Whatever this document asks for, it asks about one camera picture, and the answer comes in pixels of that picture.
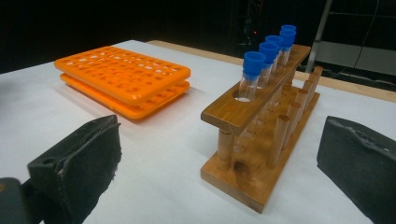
white table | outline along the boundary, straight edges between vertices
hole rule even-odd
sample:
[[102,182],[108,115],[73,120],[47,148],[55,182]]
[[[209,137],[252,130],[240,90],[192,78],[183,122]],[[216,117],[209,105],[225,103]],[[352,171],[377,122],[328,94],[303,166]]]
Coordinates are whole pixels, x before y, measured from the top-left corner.
[[[218,139],[200,114],[239,81],[241,66],[137,41],[116,47],[188,66],[191,88],[146,119],[118,116],[122,159],[85,223],[371,223],[317,167],[319,141],[327,116],[396,139],[396,104],[318,86],[318,104],[258,214],[200,177]],[[67,87],[60,74],[45,63],[0,75],[0,177],[26,181],[28,162],[85,122],[114,114]]]

test tube rack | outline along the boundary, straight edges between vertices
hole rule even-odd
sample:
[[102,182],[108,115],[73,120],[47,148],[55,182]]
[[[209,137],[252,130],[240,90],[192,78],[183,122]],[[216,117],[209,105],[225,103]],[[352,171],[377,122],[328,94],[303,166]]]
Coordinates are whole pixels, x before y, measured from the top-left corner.
[[[239,87],[236,83],[201,114],[201,120],[219,128],[217,152],[202,167],[201,178],[258,213],[262,213],[268,202],[319,98],[315,88],[321,67],[310,74],[303,88],[292,86],[297,66],[309,51],[309,47],[293,45],[286,66],[276,70],[266,88],[257,89],[254,101],[235,100]],[[265,127],[251,144],[253,147],[235,152],[235,139],[274,100],[277,106],[265,116]],[[287,132],[290,138],[285,143]]]

orange plastic rack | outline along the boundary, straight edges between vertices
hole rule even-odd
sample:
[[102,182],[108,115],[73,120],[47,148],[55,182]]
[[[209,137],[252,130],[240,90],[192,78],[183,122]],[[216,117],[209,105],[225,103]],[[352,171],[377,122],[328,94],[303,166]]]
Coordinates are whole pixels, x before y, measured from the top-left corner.
[[189,89],[188,67],[115,47],[55,61],[61,80],[131,119],[140,119]]

top tier of orange rack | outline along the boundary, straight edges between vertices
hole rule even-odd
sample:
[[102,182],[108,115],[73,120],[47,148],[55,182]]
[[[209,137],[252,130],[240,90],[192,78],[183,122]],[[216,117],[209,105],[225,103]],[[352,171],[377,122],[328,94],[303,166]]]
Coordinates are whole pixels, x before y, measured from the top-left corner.
[[190,76],[188,67],[115,47],[55,61],[55,67],[127,105],[139,105]]

wooden base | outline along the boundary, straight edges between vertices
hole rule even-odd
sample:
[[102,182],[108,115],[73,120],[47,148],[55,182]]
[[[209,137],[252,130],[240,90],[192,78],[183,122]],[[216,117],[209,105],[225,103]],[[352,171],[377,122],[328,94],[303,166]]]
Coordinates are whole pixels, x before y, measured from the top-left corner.
[[280,104],[275,107],[273,113],[266,116],[265,133],[261,133],[260,138],[257,138],[255,147],[243,153],[233,152],[231,168],[226,170],[217,166],[218,153],[215,153],[202,167],[201,178],[254,211],[262,213],[276,181],[280,177],[290,153],[319,98],[319,94],[315,93],[288,144],[281,151],[277,166],[270,169],[265,163],[273,141],[276,117],[279,114],[287,114],[288,106],[293,101],[297,90],[299,89],[291,87],[289,90],[282,91]]

